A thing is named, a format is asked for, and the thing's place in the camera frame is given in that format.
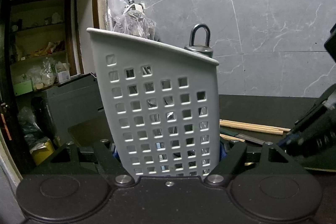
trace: perforated basket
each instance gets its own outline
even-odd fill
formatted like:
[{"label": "perforated basket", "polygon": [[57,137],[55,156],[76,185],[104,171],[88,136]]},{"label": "perforated basket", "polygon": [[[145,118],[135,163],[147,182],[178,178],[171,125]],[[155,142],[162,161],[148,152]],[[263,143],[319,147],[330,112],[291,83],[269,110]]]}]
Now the perforated basket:
[{"label": "perforated basket", "polygon": [[122,165],[203,179],[219,161],[218,62],[164,43],[88,28]]}]

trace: gray marble wall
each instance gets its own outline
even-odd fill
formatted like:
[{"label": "gray marble wall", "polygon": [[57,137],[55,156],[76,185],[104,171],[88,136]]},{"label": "gray marble wall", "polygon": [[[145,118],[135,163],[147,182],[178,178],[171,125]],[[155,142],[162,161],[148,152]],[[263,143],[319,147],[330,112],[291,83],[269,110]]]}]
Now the gray marble wall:
[{"label": "gray marble wall", "polygon": [[[197,23],[211,29],[221,94],[318,97],[336,82],[323,43],[336,0],[136,0],[165,43],[183,47]],[[203,43],[205,32],[196,40]]]}]

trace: wooden stick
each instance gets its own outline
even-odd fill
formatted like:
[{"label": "wooden stick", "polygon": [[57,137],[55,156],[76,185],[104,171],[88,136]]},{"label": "wooden stick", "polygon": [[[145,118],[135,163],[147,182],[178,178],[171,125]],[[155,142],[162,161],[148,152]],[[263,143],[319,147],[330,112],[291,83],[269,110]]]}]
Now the wooden stick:
[{"label": "wooden stick", "polygon": [[220,136],[226,141],[238,140],[238,141],[241,141],[241,142],[245,142],[245,140],[243,140],[243,139],[236,138],[236,137],[231,137],[231,136],[224,135],[224,134],[220,134]]},{"label": "wooden stick", "polygon": [[276,135],[283,135],[284,133],[284,131],[281,131],[278,129],[259,127],[258,124],[245,124],[245,123],[239,123],[239,122],[232,122],[232,121],[226,122],[226,121],[220,120],[219,125],[224,126],[224,127],[238,128],[238,129],[269,133],[269,134],[276,134]]},{"label": "wooden stick", "polygon": [[255,123],[246,123],[246,122],[236,122],[236,121],[230,121],[230,120],[220,120],[222,122],[228,122],[228,123],[234,123],[234,124],[241,124],[245,126],[254,126],[254,127],[259,127],[259,128],[265,128],[265,129],[277,129],[280,131],[285,131],[289,132],[289,128],[283,128],[283,127],[272,127],[272,126],[265,126],[263,124],[255,124]]}]

